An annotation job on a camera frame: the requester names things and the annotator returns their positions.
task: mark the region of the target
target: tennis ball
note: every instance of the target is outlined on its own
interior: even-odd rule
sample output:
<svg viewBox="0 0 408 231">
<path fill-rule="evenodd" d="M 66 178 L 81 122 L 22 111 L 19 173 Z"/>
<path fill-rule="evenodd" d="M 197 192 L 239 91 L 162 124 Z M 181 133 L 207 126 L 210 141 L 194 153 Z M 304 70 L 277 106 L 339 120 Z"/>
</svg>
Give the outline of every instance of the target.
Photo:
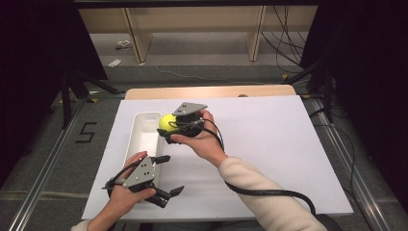
<svg viewBox="0 0 408 231">
<path fill-rule="evenodd" d="M 166 130 L 167 132 L 175 131 L 175 130 L 177 130 L 177 125 L 175 123 L 171 123 L 171 122 L 175 122 L 175 121 L 176 121 L 176 116 L 175 115 L 173 115 L 173 114 L 164 115 L 162 117 L 162 119 L 160 119 L 159 128 L 163 129 L 163 130 Z"/>
</svg>

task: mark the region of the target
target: white board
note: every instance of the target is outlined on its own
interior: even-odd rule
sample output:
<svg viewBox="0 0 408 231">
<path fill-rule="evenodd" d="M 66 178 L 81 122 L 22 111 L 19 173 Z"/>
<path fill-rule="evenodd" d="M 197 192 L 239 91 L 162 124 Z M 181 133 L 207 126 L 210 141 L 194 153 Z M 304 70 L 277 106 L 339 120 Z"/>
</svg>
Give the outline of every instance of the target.
<svg viewBox="0 0 408 231">
<path fill-rule="evenodd" d="M 183 102 L 208 105 L 225 145 L 225 152 L 248 161 L 286 190 L 307 195 L 318 214 L 350 214 L 339 180 L 321 146 L 298 96 L 123 100 L 99 167 L 83 219 L 94 218 L 108 201 L 105 183 L 123 165 L 137 113 L 173 113 Z M 185 186 L 162 209 L 142 202 L 123 219 L 137 221 L 193 221 L 254 218 L 230 191 L 215 167 L 187 146 L 166 144 L 160 188 Z"/>
</svg>

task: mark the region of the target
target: white tray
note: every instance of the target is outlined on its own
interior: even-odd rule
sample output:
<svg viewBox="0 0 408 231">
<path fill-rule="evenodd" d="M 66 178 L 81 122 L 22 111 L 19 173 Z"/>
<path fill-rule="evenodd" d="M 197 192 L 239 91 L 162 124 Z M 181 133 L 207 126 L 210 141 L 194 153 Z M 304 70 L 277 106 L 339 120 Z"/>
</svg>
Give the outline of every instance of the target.
<svg viewBox="0 0 408 231">
<path fill-rule="evenodd" d="M 157 132 L 161 118 L 162 114 L 160 113 L 139 113 L 135 115 L 123 164 L 141 151 L 147 151 L 147 155 L 150 157 L 162 156 L 164 138 L 160 137 Z M 155 168 L 153 183 L 158 187 L 160 165 L 153 165 L 153 167 Z"/>
</svg>

